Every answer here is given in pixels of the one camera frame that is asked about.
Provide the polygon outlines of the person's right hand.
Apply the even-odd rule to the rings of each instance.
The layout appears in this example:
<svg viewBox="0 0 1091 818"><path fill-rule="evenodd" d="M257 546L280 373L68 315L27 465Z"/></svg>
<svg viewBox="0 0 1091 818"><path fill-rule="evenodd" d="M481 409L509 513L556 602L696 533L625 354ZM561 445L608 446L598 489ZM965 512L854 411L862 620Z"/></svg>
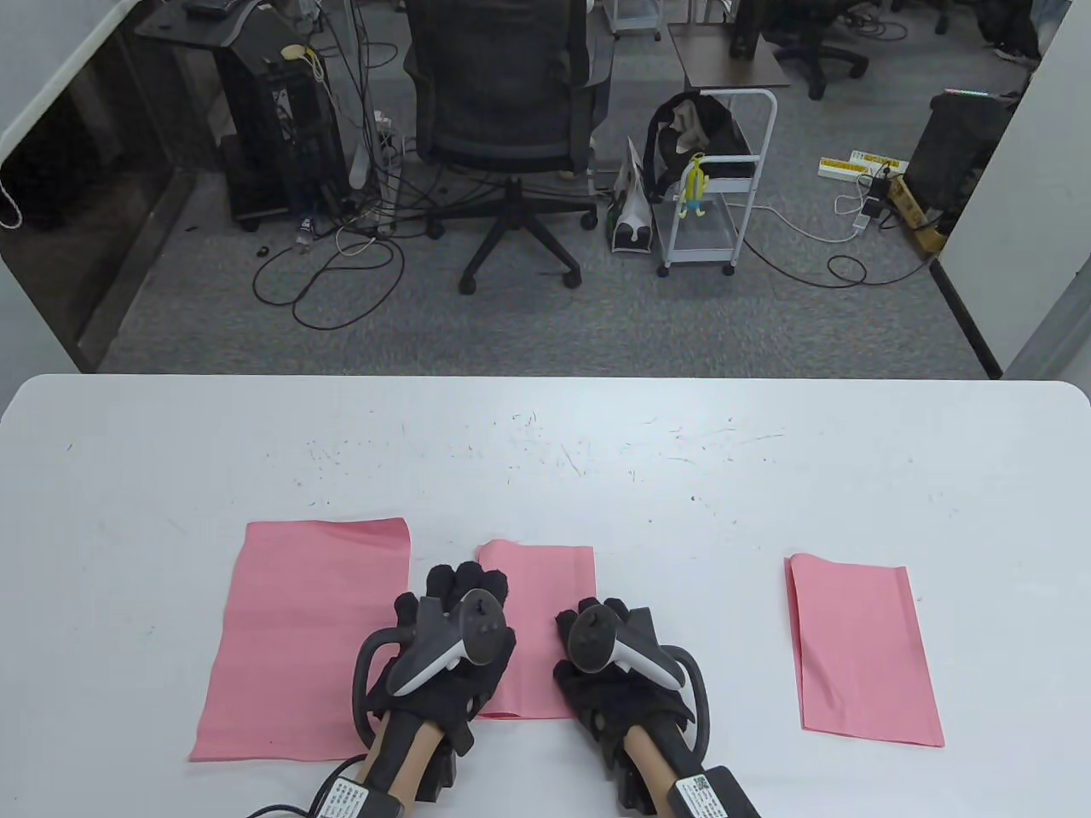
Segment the person's right hand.
<svg viewBox="0 0 1091 818"><path fill-rule="evenodd" d="M702 674L686 651L659 642L649 608L587 597L556 624L564 658L554 682L609 766L627 753L633 729L675 771L702 766L709 730Z"/></svg>

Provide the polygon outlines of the person's left hand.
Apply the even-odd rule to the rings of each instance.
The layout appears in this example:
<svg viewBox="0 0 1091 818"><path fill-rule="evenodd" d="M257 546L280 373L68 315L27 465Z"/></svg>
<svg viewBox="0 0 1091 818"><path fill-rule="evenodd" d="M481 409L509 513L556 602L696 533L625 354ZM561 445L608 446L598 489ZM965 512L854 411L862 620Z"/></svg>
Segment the person's left hand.
<svg viewBox="0 0 1091 818"><path fill-rule="evenodd" d="M505 617L508 580L479 562L434 566L425 592L395 600L396 624L361 643L352 677L352 719L365 747L371 717L399 712L436 725L463 756L469 723L491 701L516 646Z"/></svg>

